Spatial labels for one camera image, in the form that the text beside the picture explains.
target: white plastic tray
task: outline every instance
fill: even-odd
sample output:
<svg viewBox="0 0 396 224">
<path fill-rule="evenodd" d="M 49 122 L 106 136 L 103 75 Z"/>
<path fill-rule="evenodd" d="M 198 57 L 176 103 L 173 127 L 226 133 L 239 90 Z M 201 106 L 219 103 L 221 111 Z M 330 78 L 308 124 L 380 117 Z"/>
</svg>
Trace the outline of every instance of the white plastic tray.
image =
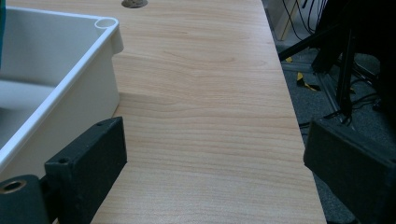
<svg viewBox="0 0 396 224">
<path fill-rule="evenodd" d="M 0 70 L 0 181 L 38 175 L 119 93 L 111 58 L 123 49 L 114 18 L 8 7 Z"/>
</svg>

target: desk surface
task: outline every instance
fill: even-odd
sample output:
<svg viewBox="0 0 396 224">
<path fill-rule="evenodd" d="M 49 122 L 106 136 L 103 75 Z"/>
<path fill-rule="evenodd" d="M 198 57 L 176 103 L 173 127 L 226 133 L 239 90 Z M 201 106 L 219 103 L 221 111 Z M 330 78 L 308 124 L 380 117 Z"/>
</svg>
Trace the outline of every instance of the desk surface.
<svg viewBox="0 0 396 224">
<path fill-rule="evenodd" d="M 128 163 L 93 223 L 324 222 L 260 0 L 9 0 L 120 21 Z"/>
</svg>

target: floor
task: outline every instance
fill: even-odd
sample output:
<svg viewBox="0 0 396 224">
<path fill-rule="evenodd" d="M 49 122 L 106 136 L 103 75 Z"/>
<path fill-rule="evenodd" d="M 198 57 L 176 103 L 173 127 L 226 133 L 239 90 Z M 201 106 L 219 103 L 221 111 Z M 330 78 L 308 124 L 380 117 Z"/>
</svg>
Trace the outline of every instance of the floor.
<svg viewBox="0 0 396 224">
<path fill-rule="evenodd" d="M 294 30 L 290 29 L 288 37 L 284 41 L 278 41 L 275 38 L 276 48 L 278 52 L 286 49 L 304 39 L 310 34 L 306 31 L 303 20 L 308 22 L 309 8 L 312 1 L 307 1 L 306 8 L 302 8 L 302 16 L 297 16 L 293 20 Z M 318 3 L 312 7 L 310 16 L 310 24 L 316 24 L 318 19 Z M 268 0 L 262 0 L 264 8 L 268 6 Z M 319 119 L 339 109 L 334 101 L 335 87 L 337 84 L 339 68 L 332 67 L 327 74 L 315 74 L 310 64 L 315 59 L 318 51 L 316 49 L 305 49 L 298 54 L 293 55 L 292 63 L 281 62 L 285 79 L 288 84 L 291 100 L 299 123 L 305 123 L 311 119 Z M 370 55 L 356 54 L 355 62 L 367 69 L 369 72 L 376 74 L 379 71 L 379 62 Z M 318 85 L 321 91 L 312 91 L 297 85 L 297 74 L 304 76 L 305 83 L 309 85 Z M 368 94 L 375 94 L 375 90 L 367 83 L 356 81 L 352 86 L 354 93 L 351 94 L 351 100 L 357 100 Z M 377 96 L 366 98 L 367 101 L 356 105 L 356 110 L 352 114 L 353 120 L 348 127 L 362 134 L 367 138 L 371 138 L 383 147 L 395 149 L 396 147 L 396 131 L 389 125 L 389 120 L 383 113 L 373 110 L 373 105 Z M 342 117 L 335 117 L 334 122 L 341 122 Z M 301 134 L 306 143 L 308 128 L 301 129 Z M 355 217 L 349 210 L 332 194 L 327 185 L 315 176 L 317 183 L 319 198 L 322 202 L 323 211 L 329 223 L 352 223 L 356 221 Z"/>
</svg>

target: gray carpet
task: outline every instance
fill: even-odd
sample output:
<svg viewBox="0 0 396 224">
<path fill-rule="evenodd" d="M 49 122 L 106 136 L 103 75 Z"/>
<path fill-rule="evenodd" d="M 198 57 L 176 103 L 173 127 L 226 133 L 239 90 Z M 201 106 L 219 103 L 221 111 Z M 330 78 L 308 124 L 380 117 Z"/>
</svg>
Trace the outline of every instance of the gray carpet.
<svg viewBox="0 0 396 224">
<path fill-rule="evenodd" d="M 284 46 L 277 46 L 278 52 L 285 49 Z M 319 85 L 323 89 L 323 82 L 335 91 L 339 68 L 333 66 L 329 74 L 314 74 L 310 64 L 313 62 L 318 51 L 316 49 L 306 49 L 292 56 L 292 63 L 282 62 L 285 79 L 288 84 L 291 100 L 295 109 L 299 123 L 305 123 L 311 119 L 320 119 L 335 111 L 331 104 L 332 97 L 322 91 L 312 91 L 297 85 L 297 73 L 304 75 L 304 81 L 307 84 Z M 369 55 L 357 54 L 356 63 L 365 67 L 367 70 L 377 73 L 379 71 L 379 62 L 376 58 Z M 319 76 L 323 76 L 324 81 L 319 81 Z M 375 93 L 375 90 L 364 82 L 357 82 L 352 86 L 355 94 L 351 94 L 351 100 L 356 100 L 362 96 Z M 349 125 L 356 132 L 373 139 L 384 147 L 395 148 L 396 132 L 389 125 L 387 117 L 380 112 L 372 109 L 373 101 L 376 96 L 368 98 L 368 102 L 356 105 L 359 109 L 354 110 L 352 122 Z M 333 122 L 341 122 L 342 118 L 334 118 Z M 301 129 L 301 134 L 306 143 L 308 129 Z M 330 222 L 349 223 L 355 219 L 348 209 L 332 194 L 328 186 L 317 176 L 315 181 L 318 188 L 319 198 L 322 203 L 325 217 Z"/>
</svg>

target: wooden desk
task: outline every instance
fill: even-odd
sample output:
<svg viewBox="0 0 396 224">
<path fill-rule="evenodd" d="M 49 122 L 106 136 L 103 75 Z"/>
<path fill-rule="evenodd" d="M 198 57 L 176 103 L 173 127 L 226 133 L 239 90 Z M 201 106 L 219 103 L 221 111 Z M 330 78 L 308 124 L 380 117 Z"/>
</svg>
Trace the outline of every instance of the wooden desk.
<svg viewBox="0 0 396 224">
<path fill-rule="evenodd" d="M 320 223 L 260 0 L 9 0 L 115 17 L 128 163 L 93 223 Z"/>
</svg>

